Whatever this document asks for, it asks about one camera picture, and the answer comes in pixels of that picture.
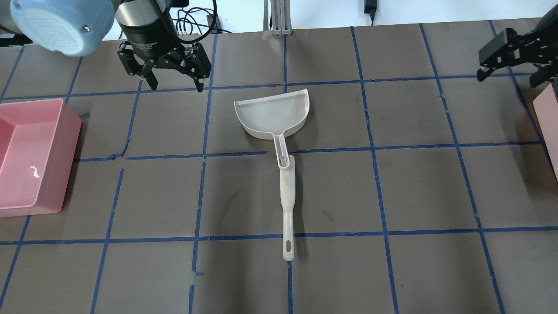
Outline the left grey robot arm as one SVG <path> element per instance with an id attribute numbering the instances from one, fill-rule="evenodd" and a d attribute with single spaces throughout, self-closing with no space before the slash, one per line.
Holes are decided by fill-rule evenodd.
<path id="1" fill-rule="evenodd" d="M 66 56 L 94 52 L 116 21 L 125 40 L 117 50 L 124 70 L 155 91 L 154 69 L 171 69 L 190 77 L 198 92 L 211 75 L 211 61 L 201 40 L 183 40 L 171 8 L 187 0 L 3 0 L 1 30 Z"/>

